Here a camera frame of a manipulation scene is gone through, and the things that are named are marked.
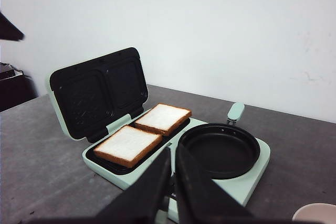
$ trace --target bread crust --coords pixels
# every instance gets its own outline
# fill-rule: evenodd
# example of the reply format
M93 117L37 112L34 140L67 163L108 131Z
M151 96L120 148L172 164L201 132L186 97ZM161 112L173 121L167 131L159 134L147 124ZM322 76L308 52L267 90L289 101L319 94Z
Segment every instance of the bread crust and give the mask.
M162 136L161 135L157 135L157 138L150 144L148 145L146 148L144 148L134 159L132 160L126 160L124 158L120 158L120 157L116 157L116 156L113 156L109 153L105 153L105 152L101 152L99 150L97 150L97 148L104 144L104 142L106 141L104 140L102 143L100 143L99 145L97 145L96 148L93 149L93 152L94 154L97 156L97 157L101 157L105 160L108 160L108 161L111 161L113 163L116 163L116 164L119 164L119 165L122 165L122 166L125 166L127 168L132 168L134 165L136 165L148 152L150 152L152 149L154 149L161 141L162 141Z
M171 107L175 107L178 109L183 109L183 110L188 110L188 114L185 115L184 117L180 118L178 121L176 121L168 130L162 130L162 129L157 129L155 127L150 127L144 124L140 124L137 123L137 121L142 118L143 116L147 115L147 113L143 116L141 116L140 118L138 118L135 122L134 122L134 126L138 129L144 130L144 131L148 131L148 132L153 132L153 133L157 133L157 134L161 134L163 136L169 136L174 130L176 130L185 120L187 120L190 116L192 116L192 112L189 109L186 108L181 108L181 107L176 107L176 106L172 106L172 105L168 105L168 104L164 104L164 103L158 103L157 105L162 104L162 105L167 105L167 106L171 106Z

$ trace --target sandwich maker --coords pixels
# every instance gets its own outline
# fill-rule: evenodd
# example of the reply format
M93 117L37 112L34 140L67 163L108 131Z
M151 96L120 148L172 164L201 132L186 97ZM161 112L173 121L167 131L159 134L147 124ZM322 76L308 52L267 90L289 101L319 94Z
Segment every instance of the sandwich maker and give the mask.
M161 143L133 168L126 168L96 157L93 149L122 126L133 126L133 122L146 113L143 103L148 98L148 90L138 51L127 48L59 69L47 78L46 86L63 132L73 140L86 138L92 143L82 154L84 162L123 190L134 184L166 147L171 151L174 174L179 139L188 130L207 124L194 118L187 119L170 136L164 136ZM270 158L269 146L258 138L256 142L260 153L246 173L213 179L242 206L247 204ZM178 222L173 183L169 194L168 217Z

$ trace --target black object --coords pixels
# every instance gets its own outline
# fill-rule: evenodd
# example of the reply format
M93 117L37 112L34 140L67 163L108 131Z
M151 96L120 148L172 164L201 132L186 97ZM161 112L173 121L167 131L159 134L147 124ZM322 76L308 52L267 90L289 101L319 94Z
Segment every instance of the black object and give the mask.
M106 125L126 114L140 115L148 98L135 48L57 70L50 87L70 135L91 143L108 135Z
M228 124L209 123L193 127L179 140L214 179L238 177L259 158L260 146L247 131Z
M150 152L148 152L135 166L132 168L128 168L122 165L118 165L106 159L97 157L93 152L93 149L97 146L93 146L86 152L86 158L91 160L92 162L100 165L106 170L117 174L117 175L125 175L132 171L134 171L138 166L140 166L144 161L146 161L151 155L153 155L158 149L160 149L163 145L165 145L170 139L172 139L177 133L179 133L183 128L185 128L190 123L190 119L184 121L178 128L176 128L169 136L162 136L162 141ZM130 126L134 127L134 121L129 124Z
M24 34L0 12L0 39L19 41Z
M0 80L0 112L36 97L33 82L23 74Z
M45 223L127 223L152 224L157 211L166 210L169 193L170 149L166 147L141 177L95 217L39 219ZM290 224L291 220L255 218L228 193L211 180L183 145L176 149L177 207L180 224ZM300 224L317 222L296 221Z
M15 76L14 69L9 64L0 63L0 80Z

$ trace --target toast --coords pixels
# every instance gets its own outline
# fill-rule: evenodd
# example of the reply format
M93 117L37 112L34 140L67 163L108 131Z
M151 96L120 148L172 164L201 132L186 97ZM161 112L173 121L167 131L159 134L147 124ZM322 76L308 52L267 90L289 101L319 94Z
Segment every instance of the toast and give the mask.
M105 160L132 168L161 140L159 134L126 125L94 148L93 152Z
M192 115L191 110L159 103L134 122L134 126L163 136L169 136Z

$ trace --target white bowl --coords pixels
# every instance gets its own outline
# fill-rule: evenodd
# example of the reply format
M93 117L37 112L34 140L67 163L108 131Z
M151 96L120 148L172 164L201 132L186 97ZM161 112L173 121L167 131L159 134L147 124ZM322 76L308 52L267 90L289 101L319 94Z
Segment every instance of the white bowl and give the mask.
M319 221L325 224L335 224L336 206L325 203L305 205L295 212L293 220Z

